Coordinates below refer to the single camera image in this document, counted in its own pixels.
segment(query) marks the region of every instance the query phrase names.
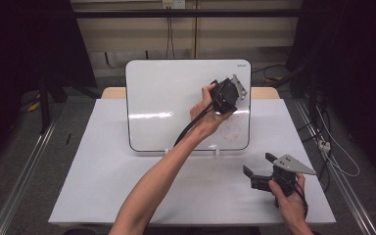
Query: small tabletop whiteboard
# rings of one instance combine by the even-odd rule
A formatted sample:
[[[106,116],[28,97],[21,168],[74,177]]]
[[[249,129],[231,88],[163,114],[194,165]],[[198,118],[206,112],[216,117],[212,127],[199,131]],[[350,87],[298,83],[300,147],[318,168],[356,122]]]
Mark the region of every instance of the small tabletop whiteboard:
[[[196,150],[242,150],[249,144],[251,65],[246,60],[136,60],[127,64],[126,98],[130,147],[171,149],[202,100],[201,88],[236,74],[249,92],[238,109]]]

